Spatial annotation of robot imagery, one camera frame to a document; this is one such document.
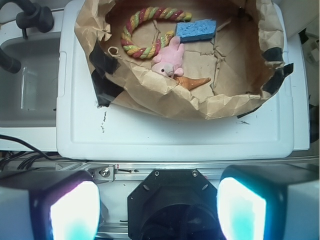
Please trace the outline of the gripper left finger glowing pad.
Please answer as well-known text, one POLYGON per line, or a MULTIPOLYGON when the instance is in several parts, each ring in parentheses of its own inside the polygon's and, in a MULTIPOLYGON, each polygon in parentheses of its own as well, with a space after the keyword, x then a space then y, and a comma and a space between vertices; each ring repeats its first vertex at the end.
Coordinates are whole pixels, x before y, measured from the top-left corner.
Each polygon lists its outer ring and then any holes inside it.
POLYGON ((0 174, 2 240, 93 240, 100 192, 85 170, 9 170, 0 174))

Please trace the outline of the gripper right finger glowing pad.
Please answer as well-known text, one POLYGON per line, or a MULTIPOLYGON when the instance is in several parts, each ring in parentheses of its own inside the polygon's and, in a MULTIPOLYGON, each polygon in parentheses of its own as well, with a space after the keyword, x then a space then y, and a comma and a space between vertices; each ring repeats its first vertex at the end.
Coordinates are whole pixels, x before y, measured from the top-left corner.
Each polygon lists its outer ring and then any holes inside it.
POLYGON ((318 240, 319 166, 230 165, 218 185, 217 214, 228 240, 318 240))

